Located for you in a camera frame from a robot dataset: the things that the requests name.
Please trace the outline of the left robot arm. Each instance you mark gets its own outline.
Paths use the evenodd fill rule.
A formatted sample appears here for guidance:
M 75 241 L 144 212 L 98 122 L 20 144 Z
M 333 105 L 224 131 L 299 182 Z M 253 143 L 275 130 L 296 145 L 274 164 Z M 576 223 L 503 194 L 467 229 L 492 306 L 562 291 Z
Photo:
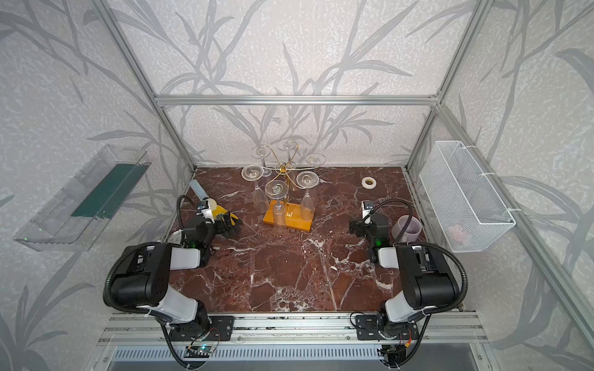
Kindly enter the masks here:
M 216 236 L 236 237 L 243 222 L 213 199 L 176 201 L 180 241 L 128 246 L 108 272 L 104 303 L 120 312 L 151 315 L 162 326 L 190 334 L 212 328 L 202 301 L 188 298 L 170 285 L 172 271 L 206 267 Z

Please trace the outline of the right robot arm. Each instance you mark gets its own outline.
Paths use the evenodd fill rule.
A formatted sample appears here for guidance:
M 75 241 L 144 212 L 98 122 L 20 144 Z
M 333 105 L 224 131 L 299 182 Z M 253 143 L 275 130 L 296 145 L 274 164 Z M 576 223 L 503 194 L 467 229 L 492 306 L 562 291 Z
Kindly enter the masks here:
M 396 224 L 392 235 L 390 220 L 379 213 L 380 208 L 402 204 L 407 209 L 404 222 Z M 369 243 L 368 257 L 372 264 L 396 269 L 402 290 L 388 299 L 378 313 L 378 325 L 383 331 L 405 323 L 413 323 L 430 315 L 457 308 L 467 295 L 469 282 L 462 263 L 449 250 L 417 237 L 407 237 L 415 221 L 410 202 L 401 198 L 375 204 L 361 203 L 362 217 L 349 221 L 349 233 Z

